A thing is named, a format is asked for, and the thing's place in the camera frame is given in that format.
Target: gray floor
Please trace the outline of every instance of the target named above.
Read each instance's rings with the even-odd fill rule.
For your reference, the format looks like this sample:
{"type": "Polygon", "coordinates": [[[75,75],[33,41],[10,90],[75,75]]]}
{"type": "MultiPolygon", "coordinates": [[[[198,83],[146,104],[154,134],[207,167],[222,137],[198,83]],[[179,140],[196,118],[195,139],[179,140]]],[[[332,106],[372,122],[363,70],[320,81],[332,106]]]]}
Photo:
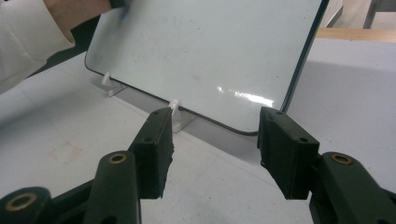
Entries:
{"type": "MultiPolygon", "coordinates": [[[[334,28],[362,28],[371,0],[344,0],[344,11],[334,28]]],[[[396,30],[396,12],[378,12],[372,29],[396,30]]]]}

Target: whiteboard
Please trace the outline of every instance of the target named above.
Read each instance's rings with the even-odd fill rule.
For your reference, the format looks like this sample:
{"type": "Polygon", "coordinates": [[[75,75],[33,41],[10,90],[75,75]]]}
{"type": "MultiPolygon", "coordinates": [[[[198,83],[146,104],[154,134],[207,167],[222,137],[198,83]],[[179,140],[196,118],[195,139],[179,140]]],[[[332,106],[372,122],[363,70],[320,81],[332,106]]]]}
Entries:
{"type": "Polygon", "coordinates": [[[328,1],[134,0],[103,15],[91,70],[240,133],[284,109],[328,1]]]}

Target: person's hand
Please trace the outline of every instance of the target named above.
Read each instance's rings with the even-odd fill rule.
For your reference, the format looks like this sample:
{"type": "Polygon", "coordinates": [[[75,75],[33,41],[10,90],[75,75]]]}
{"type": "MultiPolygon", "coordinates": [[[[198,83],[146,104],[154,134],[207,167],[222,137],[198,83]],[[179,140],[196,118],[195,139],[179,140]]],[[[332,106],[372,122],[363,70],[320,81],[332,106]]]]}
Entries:
{"type": "Polygon", "coordinates": [[[109,0],[43,0],[64,34],[111,9],[109,0]]]}

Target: white plastic clip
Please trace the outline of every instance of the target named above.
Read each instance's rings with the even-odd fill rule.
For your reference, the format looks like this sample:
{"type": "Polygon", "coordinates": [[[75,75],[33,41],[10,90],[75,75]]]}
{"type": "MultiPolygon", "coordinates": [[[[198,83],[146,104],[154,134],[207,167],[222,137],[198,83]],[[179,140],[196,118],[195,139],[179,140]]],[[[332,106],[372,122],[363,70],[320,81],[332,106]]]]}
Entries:
{"type": "Polygon", "coordinates": [[[180,132],[187,124],[192,122],[197,117],[186,111],[178,110],[180,102],[178,100],[173,100],[169,104],[172,108],[172,131],[174,133],[180,132]]]}
{"type": "Polygon", "coordinates": [[[118,92],[126,89],[126,86],[120,84],[119,82],[112,81],[110,77],[111,75],[108,72],[102,79],[102,86],[104,87],[104,90],[107,91],[108,96],[113,96],[118,92]]]}

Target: white sleeve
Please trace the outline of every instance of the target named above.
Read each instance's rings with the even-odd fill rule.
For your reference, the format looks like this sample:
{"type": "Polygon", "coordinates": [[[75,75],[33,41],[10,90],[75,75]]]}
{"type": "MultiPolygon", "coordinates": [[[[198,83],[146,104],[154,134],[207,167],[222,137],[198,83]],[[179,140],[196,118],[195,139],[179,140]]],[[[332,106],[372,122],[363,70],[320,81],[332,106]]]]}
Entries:
{"type": "Polygon", "coordinates": [[[0,0],[0,93],[32,75],[52,54],[74,45],[43,0],[0,0]]]}

